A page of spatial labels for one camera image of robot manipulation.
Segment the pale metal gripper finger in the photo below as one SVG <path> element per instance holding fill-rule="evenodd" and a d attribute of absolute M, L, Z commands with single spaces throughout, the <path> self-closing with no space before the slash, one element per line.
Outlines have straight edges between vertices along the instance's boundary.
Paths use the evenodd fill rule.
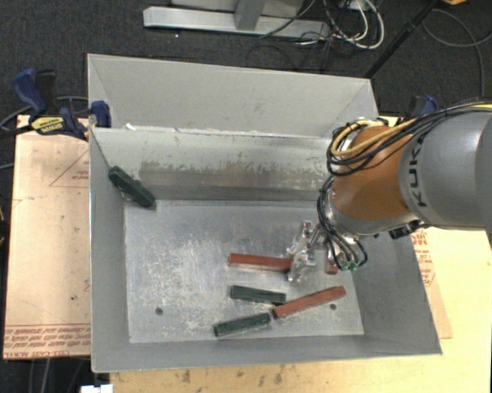
<path fill-rule="evenodd" d="M 311 221 L 303 221 L 294 235 L 291 245 L 287 248 L 288 255 L 296 255 L 306 248 L 314 233 Z"/>
<path fill-rule="evenodd" d="M 291 261 L 291 268 L 287 273 L 287 280 L 289 282 L 300 281 L 302 275 L 308 270 L 316 267 L 316 260 L 312 253 L 298 252 L 293 256 Z"/>

